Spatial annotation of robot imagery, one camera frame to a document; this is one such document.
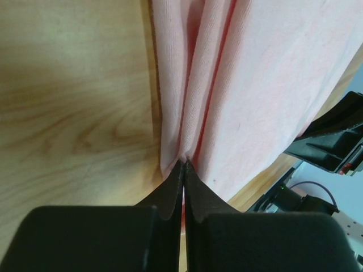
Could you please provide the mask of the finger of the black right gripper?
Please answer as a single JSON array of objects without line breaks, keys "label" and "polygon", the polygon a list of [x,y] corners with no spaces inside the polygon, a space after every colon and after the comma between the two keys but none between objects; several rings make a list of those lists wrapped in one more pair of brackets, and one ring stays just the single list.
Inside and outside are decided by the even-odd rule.
[{"label": "finger of the black right gripper", "polygon": [[329,173],[362,171],[362,94],[347,93],[284,151]]}]

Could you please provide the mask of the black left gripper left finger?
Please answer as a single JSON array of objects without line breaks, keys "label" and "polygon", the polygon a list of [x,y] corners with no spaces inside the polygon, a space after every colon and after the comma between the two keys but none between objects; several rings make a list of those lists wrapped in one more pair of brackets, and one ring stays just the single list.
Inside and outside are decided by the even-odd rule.
[{"label": "black left gripper left finger", "polygon": [[6,271],[178,271],[183,163],[133,206],[42,206],[21,222]]}]

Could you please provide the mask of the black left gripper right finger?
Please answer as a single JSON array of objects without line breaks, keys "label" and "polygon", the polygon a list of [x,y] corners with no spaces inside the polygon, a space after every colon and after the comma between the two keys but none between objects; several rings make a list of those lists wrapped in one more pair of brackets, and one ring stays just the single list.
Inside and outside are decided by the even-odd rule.
[{"label": "black left gripper right finger", "polygon": [[358,271],[345,233],[322,212],[240,212],[185,165],[188,271]]}]

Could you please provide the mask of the pink t-shirt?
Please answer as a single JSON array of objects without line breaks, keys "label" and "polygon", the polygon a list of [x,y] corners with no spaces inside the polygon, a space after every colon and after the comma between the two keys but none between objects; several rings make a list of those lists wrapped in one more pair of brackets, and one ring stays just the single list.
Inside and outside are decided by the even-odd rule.
[{"label": "pink t-shirt", "polygon": [[362,44],[361,1],[152,1],[163,177],[232,198],[313,121]]}]

